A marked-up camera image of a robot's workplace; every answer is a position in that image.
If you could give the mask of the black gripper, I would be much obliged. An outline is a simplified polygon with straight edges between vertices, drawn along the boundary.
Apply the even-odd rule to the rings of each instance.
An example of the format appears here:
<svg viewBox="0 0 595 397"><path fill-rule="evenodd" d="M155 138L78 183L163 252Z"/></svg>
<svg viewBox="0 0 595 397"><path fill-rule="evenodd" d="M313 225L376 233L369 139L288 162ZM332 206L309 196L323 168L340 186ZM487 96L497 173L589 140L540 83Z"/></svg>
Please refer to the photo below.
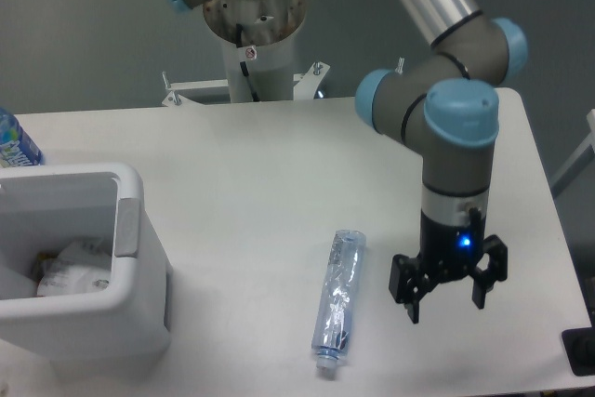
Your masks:
<svg viewBox="0 0 595 397"><path fill-rule="evenodd" d="M508 247L495 234L483 240L485 218L478 208L467 213L466 222L463 226L445 225L422 212L419 254L414 258L393 256L390 295L404 305L413 324L419 322L421 299L439 282L457 281L469 274L473 279L471 300L482 310L494 284L508 279ZM488 257L484 270L476 266L483 254Z"/></svg>

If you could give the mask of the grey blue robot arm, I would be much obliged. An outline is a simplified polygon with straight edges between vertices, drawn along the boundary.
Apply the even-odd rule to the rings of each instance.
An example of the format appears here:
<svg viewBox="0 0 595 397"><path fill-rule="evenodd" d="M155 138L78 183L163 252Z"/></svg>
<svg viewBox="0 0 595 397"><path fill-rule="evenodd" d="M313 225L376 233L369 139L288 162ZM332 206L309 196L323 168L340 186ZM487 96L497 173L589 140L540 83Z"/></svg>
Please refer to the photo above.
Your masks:
<svg viewBox="0 0 595 397"><path fill-rule="evenodd" d="M303 0L168 0L180 11L200 7L226 52L234 102L291 99L286 44L305 17ZM355 94L358 116L422 158L420 248L391 263L389 291L412 321L437 285L470 277L472 299L508 275L506 246L485 234L498 135L498 85L528 57L526 38L507 19L486 18L474 0L401 0L430 45L412 71L376 70Z"/></svg>

